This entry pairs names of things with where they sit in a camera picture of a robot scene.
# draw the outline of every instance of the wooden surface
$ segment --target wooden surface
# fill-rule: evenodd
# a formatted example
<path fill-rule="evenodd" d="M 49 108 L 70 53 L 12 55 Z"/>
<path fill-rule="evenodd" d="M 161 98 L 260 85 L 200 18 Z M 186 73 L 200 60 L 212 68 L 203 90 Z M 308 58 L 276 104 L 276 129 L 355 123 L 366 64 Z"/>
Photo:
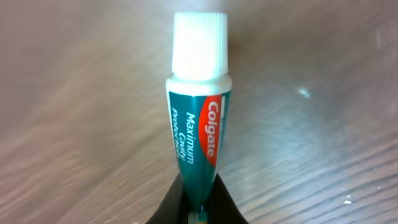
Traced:
<path fill-rule="evenodd" d="M 201 8 L 181 2 L 0 2 L 0 223 L 154 213 L 178 172 L 172 16 Z M 214 7 L 234 81 L 219 173 L 247 220 L 398 223 L 398 2 Z"/>

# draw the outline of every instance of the ribbed cap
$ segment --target ribbed cap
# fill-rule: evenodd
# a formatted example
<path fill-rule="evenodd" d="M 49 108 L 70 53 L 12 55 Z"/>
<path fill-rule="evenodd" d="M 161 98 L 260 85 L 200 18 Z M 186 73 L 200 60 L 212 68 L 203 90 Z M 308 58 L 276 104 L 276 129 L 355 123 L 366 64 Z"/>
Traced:
<path fill-rule="evenodd" d="M 209 80 L 228 72 L 227 15 L 174 15 L 173 73 L 186 80 Z"/>

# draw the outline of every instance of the red colgate logo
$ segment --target red colgate logo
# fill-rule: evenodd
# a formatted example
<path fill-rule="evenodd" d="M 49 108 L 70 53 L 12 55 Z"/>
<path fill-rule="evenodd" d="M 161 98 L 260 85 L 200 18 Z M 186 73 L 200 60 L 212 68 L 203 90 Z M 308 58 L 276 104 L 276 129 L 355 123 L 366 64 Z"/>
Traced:
<path fill-rule="evenodd" d="M 200 111 L 198 135 L 205 157 L 216 167 L 220 139 L 221 95 L 207 96 Z"/>

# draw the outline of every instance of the wooden table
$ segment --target wooden table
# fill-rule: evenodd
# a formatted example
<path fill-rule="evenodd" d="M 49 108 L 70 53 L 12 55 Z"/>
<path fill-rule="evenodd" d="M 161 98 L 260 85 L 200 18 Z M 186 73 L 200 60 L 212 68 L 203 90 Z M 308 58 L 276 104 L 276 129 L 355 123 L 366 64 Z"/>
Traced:
<path fill-rule="evenodd" d="M 154 213 L 178 173 L 173 12 L 201 8 L 179 1 L 0 2 L 0 223 Z M 247 220 L 398 223 L 398 2 L 213 7 L 234 80 L 219 173 Z"/>

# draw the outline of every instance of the tube body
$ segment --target tube body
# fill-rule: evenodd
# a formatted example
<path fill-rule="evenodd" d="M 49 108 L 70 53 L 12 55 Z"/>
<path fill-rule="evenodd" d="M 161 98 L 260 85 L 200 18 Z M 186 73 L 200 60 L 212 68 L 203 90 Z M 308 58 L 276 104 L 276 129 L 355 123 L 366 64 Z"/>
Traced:
<path fill-rule="evenodd" d="M 231 79 L 167 80 L 170 123 L 184 191 L 193 209 L 211 192 L 228 111 Z"/>

